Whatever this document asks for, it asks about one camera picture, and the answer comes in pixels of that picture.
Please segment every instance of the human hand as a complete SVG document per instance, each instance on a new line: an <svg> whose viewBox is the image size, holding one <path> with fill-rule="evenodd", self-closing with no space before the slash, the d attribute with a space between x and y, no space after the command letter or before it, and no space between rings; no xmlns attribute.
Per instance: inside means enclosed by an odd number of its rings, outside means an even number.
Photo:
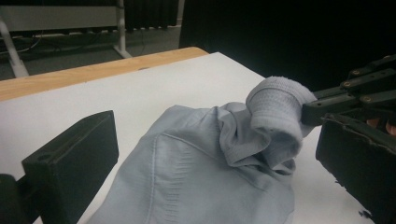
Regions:
<svg viewBox="0 0 396 224"><path fill-rule="evenodd" d="M367 120L367 124L372 126L372 127L376 127L376 125L378 124L379 119L368 119ZM385 127L387 129L387 132L396 137L396 126L394 125L390 125L389 122L387 122L387 125Z"/></svg>

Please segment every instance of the white tabletop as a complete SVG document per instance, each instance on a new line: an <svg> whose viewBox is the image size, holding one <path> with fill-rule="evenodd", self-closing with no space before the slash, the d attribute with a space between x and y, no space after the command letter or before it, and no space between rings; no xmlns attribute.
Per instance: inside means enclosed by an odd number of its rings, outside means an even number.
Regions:
<svg viewBox="0 0 396 224"><path fill-rule="evenodd" d="M262 80L243 65L215 53L0 102L0 173L21 178L22 159L80 119L113 110L119 162L79 222L84 223L106 197L120 164L166 108L245 102ZM316 161L319 132L316 128L308 135L296 159L293 223L373 223L360 217L361 205Z"/></svg>

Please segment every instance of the folded fabric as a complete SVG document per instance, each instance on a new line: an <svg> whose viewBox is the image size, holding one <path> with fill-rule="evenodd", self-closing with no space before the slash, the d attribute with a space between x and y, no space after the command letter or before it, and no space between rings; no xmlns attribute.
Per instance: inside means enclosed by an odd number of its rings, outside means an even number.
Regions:
<svg viewBox="0 0 396 224"><path fill-rule="evenodd" d="M245 104L166 110L119 169L89 223L288 223L290 179L312 127L301 84L268 77Z"/></svg>

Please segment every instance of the gray garment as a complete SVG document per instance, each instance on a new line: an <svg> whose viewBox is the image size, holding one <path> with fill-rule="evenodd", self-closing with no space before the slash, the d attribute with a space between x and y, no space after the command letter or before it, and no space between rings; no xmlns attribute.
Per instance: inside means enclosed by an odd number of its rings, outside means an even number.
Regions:
<svg viewBox="0 0 396 224"><path fill-rule="evenodd" d="M312 130L301 107L314 100L299 83L269 77L246 104L169 108L89 223L286 223L293 158Z"/></svg>

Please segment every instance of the background table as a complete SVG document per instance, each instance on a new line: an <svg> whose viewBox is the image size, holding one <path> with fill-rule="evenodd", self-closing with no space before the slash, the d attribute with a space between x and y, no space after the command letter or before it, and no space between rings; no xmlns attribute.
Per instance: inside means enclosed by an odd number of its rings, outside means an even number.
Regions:
<svg viewBox="0 0 396 224"><path fill-rule="evenodd" d="M145 67L151 68L131 72ZM106 197L120 164L166 108L245 102L262 80L222 54L180 49L0 82L0 90L10 94L0 102L0 173L20 178L23 158L78 120L113 110L119 162L81 218L84 223ZM372 223L360 217L361 205L315 160L319 133L316 128L305 138L296 158L293 223Z"/></svg>

